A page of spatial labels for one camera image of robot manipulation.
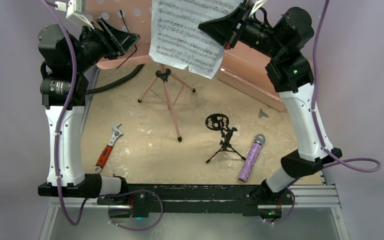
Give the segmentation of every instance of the metal frame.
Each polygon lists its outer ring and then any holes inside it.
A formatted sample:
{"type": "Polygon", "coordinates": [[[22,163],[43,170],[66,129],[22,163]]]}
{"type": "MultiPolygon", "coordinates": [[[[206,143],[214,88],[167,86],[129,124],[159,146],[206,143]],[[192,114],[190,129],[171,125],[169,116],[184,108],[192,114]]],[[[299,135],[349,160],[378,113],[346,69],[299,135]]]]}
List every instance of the metal frame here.
{"type": "MultiPolygon", "coordinates": [[[[100,69],[97,69],[94,79],[91,82],[91,87],[94,88],[100,69]]],[[[93,96],[89,97],[89,100],[85,106],[85,114],[82,120],[81,131],[83,132],[85,122],[89,113],[89,109],[92,103],[93,96]]],[[[293,185],[290,187],[291,191],[295,195],[295,208],[330,208],[332,211],[332,217],[334,224],[337,229],[338,237],[340,240],[349,240],[349,234],[342,216],[341,203],[338,197],[337,189],[334,185],[326,185],[325,176],[322,171],[319,172],[322,185],[293,185]]],[[[97,198],[88,199],[84,208],[118,208],[118,209],[129,209],[128,205],[98,205],[97,198]]],[[[64,198],[66,208],[80,208],[83,199],[80,198],[64,198]]],[[[258,209],[273,209],[275,205],[259,205],[258,209]]],[[[52,231],[55,224],[55,219],[59,213],[60,202],[57,197],[50,197],[49,206],[46,213],[45,221],[43,223],[42,231],[40,234],[40,240],[51,239],[52,231]]]]}

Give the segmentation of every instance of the purple glitter microphone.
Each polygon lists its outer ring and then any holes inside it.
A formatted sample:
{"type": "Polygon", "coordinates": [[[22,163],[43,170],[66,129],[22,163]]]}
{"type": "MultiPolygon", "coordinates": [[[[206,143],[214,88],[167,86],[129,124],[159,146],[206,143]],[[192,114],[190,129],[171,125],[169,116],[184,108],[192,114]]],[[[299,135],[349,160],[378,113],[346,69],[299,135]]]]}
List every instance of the purple glitter microphone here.
{"type": "Polygon", "coordinates": [[[251,170],[256,163],[258,154],[260,153],[261,148],[263,147],[264,142],[266,142],[266,137],[263,134],[257,134],[254,138],[254,143],[252,144],[251,149],[249,150],[246,161],[243,164],[242,170],[240,171],[238,179],[242,182],[246,182],[250,176],[251,170]]]}

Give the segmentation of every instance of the pink perforated board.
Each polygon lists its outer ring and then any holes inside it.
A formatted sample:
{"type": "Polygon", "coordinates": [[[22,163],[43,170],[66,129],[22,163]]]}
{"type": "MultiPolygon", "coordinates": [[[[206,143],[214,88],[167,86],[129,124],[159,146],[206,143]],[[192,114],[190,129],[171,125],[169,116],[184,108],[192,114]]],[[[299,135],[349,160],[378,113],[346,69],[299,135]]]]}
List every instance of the pink perforated board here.
{"type": "MultiPolygon", "coordinates": [[[[136,44],[137,52],[124,65],[145,64],[152,61],[148,56],[151,45],[152,0],[87,0],[86,2],[86,16],[89,20],[102,17],[114,28],[126,31],[120,10],[130,32],[140,35],[140,40],[136,44]]],[[[134,48],[117,60],[102,59],[97,65],[101,69],[116,68],[133,51],[134,48]]]]}

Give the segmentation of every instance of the black cable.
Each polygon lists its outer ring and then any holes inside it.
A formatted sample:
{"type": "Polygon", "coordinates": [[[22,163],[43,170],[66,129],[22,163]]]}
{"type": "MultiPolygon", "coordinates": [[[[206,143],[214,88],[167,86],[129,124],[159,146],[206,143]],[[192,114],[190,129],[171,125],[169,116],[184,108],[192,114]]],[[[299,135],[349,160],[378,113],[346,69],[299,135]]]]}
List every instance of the black cable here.
{"type": "MultiPolygon", "coordinates": [[[[123,20],[123,23],[127,29],[128,32],[129,31],[129,27],[127,26],[126,24],[126,21],[125,21],[125,18],[123,16],[123,12],[120,10],[120,15],[121,15],[121,18],[123,20]]],[[[134,51],[116,68],[118,69],[119,67],[121,67],[133,54],[136,53],[136,51],[138,51],[138,47],[136,46],[136,44],[134,45],[134,51]]],[[[95,89],[90,89],[90,90],[87,90],[86,91],[86,94],[97,94],[97,93],[102,93],[104,91],[107,91],[107,90],[110,90],[112,88],[115,88],[121,84],[124,84],[125,82],[129,81],[130,79],[134,78],[141,70],[142,68],[145,66],[145,64],[141,64],[141,65],[137,65],[136,68],[131,71],[131,73],[129,73],[128,75],[110,83],[110,84],[107,84],[105,86],[101,86],[101,87],[98,87],[98,88],[95,88],[95,89]]]]}
{"type": "Polygon", "coordinates": [[[141,64],[141,65],[137,65],[136,68],[131,71],[131,73],[129,73],[128,75],[116,80],[115,82],[112,82],[108,85],[105,85],[105,86],[101,86],[101,87],[98,87],[98,88],[95,88],[95,89],[90,89],[90,90],[87,90],[86,91],[86,94],[97,94],[97,93],[102,93],[104,91],[107,91],[107,90],[110,90],[110,89],[113,89],[121,84],[124,84],[125,82],[129,81],[130,79],[134,78],[141,70],[142,68],[145,66],[145,64],[141,64]]]}
{"type": "Polygon", "coordinates": [[[54,2],[51,2],[49,0],[45,0],[45,2],[46,2],[46,4],[48,4],[51,7],[58,8],[58,5],[56,3],[54,3],[54,2]]]}
{"type": "MultiPolygon", "coordinates": [[[[127,26],[127,24],[126,24],[125,16],[123,16],[123,11],[119,10],[119,12],[120,12],[120,15],[121,15],[121,19],[123,20],[124,26],[126,27],[126,30],[129,33],[130,30],[129,30],[129,27],[127,26]]],[[[128,56],[120,65],[118,65],[118,67],[116,69],[119,69],[119,67],[121,67],[133,54],[135,54],[137,50],[138,50],[138,47],[135,44],[134,45],[134,51],[132,52],[132,54],[130,54],[130,56],[128,56]]]]}
{"type": "MultiPolygon", "coordinates": [[[[262,12],[262,14],[264,15],[264,23],[268,26],[268,27],[272,27],[269,23],[269,21],[267,20],[267,11],[264,7],[260,7],[258,10],[260,10],[262,12]]],[[[253,17],[254,17],[254,20],[258,21],[261,23],[260,20],[257,19],[257,15],[256,15],[257,12],[254,12],[253,14],[253,17]]]]}

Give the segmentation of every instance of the gray wall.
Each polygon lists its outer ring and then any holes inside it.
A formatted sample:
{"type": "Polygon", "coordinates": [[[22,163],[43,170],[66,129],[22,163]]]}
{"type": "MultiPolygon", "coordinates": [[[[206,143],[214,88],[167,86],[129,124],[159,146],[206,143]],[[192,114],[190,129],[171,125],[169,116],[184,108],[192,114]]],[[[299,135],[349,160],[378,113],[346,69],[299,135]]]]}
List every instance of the gray wall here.
{"type": "Polygon", "coordinates": [[[352,239],[384,239],[384,1],[330,1],[318,49],[318,104],[330,140],[345,158],[383,163],[376,173],[335,166],[328,174],[352,239]]]}
{"type": "Polygon", "coordinates": [[[48,175],[49,130],[37,34],[54,23],[39,0],[0,1],[0,239],[37,239],[44,222],[37,186],[48,175]]]}

